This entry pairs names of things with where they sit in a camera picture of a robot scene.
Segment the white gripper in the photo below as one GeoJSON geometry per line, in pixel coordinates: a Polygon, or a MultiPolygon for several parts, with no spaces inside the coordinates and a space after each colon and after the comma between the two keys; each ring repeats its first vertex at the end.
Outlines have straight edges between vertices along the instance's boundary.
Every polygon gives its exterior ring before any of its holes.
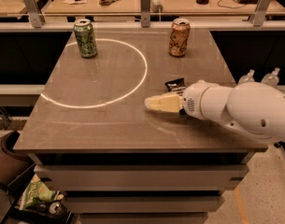
{"type": "Polygon", "coordinates": [[[215,83],[198,80],[187,87],[182,97],[176,92],[155,95],[145,99],[145,107],[149,110],[178,113],[182,108],[194,118],[205,119],[201,111],[201,100],[205,92],[215,86],[215,83]]]}

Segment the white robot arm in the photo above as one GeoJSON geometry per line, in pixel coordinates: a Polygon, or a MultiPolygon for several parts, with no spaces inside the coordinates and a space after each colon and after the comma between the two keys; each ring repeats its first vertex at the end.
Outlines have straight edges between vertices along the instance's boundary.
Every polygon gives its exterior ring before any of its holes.
{"type": "Polygon", "coordinates": [[[182,94],[174,91],[145,100],[149,110],[214,121],[256,140],[285,142],[285,94],[260,82],[234,88],[199,80],[182,94]]]}

